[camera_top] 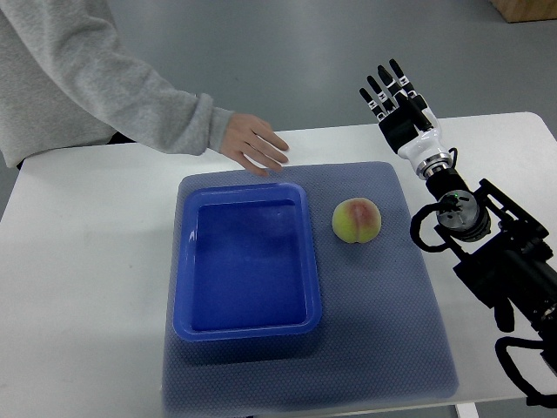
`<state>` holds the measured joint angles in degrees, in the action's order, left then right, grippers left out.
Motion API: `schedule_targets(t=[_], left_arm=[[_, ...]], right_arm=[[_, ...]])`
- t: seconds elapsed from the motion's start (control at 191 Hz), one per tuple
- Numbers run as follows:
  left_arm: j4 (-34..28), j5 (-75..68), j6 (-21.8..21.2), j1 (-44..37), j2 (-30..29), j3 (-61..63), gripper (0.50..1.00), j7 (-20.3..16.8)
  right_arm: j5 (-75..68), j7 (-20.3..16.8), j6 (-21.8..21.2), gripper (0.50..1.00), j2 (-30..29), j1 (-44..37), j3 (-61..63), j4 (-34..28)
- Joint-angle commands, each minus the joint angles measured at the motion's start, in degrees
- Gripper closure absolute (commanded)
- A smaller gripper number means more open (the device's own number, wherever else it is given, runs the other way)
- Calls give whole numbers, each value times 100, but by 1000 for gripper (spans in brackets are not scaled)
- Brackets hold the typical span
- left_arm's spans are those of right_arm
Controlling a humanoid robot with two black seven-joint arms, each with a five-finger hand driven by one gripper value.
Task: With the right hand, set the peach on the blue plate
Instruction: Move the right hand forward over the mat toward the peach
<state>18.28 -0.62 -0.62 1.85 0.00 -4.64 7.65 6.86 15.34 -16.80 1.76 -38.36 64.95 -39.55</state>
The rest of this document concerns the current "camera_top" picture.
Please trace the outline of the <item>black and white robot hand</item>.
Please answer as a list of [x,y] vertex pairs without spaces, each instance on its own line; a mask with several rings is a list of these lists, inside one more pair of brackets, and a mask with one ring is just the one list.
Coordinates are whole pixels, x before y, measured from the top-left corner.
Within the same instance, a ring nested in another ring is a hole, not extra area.
[[421,179],[454,167],[457,152],[441,144],[440,123],[430,106],[395,59],[389,66],[380,65],[376,77],[366,77],[369,87],[359,89],[387,144]]

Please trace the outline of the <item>grey sweater sleeve forearm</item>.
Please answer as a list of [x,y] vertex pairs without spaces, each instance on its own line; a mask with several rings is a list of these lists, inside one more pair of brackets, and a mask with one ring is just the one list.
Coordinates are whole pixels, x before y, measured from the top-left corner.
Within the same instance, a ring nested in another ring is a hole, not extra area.
[[123,47],[105,1],[1,4],[1,152],[9,167],[116,133],[170,154],[218,151],[231,113]]

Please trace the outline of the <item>person's bare hand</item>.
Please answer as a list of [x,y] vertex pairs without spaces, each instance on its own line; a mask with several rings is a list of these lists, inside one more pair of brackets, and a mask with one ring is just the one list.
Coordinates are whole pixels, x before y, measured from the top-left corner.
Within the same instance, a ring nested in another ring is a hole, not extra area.
[[280,172],[289,162],[288,150],[289,145],[267,122],[252,114],[234,113],[218,151],[251,174],[267,177],[269,171]]

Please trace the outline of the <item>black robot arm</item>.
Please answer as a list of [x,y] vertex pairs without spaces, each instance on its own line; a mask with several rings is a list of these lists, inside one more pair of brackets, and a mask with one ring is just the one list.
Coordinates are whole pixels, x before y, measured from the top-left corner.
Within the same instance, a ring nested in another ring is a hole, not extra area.
[[454,272],[493,310],[503,337],[495,353],[508,378],[527,397],[527,405],[555,408],[556,396],[543,394],[520,373],[508,352],[539,351],[556,369],[556,272],[547,229],[487,179],[470,190],[455,169],[458,152],[438,152],[419,163],[434,203],[411,220],[410,237],[423,251],[451,250]]

